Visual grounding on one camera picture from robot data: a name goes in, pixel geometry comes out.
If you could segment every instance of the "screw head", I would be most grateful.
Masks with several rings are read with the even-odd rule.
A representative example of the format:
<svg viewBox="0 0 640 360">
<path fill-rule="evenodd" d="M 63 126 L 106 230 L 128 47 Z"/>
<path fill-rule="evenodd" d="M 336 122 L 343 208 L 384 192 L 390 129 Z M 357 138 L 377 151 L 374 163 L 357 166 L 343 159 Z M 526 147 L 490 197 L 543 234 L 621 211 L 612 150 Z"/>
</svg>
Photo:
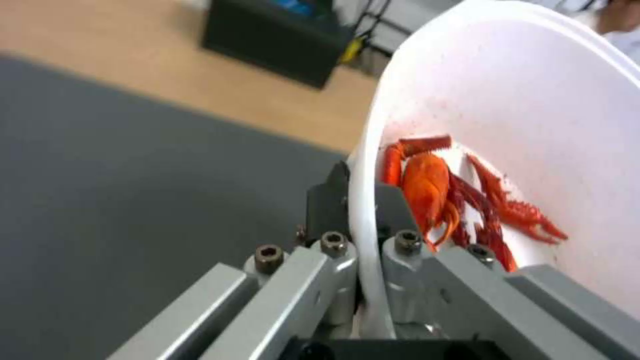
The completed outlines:
<svg viewBox="0 0 640 360">
<path fill-rule="evenodd" d="M 402 255 L 413 255 L 422 248 L 422 237 L 413 230 L 400 230 L 396 233 L 395 248 Z"/>
<path fill-rule="evenodd" d="M 467 246 L 467 251 L 469 251 L 469 254 L 473 255 L 478 261 L 488 268 L 492 268 L 493 264 L 496 262 L 495 253 L 487 246 L 477 243 L 469 244 L 469 246 Z"/>
<path fill-rule="evenodd" d="M 278 245 L 263 245 L 255 249 L 253 260 L 258 272 L 271 275 L 284 262 L 284 252 Z"/>
<path fill-rule="evenodd" d="M 347 237 L 337 231 L 327 231 L 320 237 L 320 249 L 330 258 L 339 258 L 347 253 Z"/>
</svg>

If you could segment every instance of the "gray floor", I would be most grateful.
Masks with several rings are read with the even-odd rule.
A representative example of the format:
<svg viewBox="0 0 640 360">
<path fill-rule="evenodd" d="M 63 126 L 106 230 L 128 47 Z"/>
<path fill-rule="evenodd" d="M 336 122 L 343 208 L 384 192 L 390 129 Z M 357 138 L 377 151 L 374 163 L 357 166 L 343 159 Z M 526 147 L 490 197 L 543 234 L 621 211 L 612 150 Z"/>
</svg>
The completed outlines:
<svg viewBox="0 0 640 360">
<path fill-rule="evenodd" d="M 292 247 L 341 155 L 0 56 L 0 358 L 110 354 L 219 261 Z"/>
</svg>

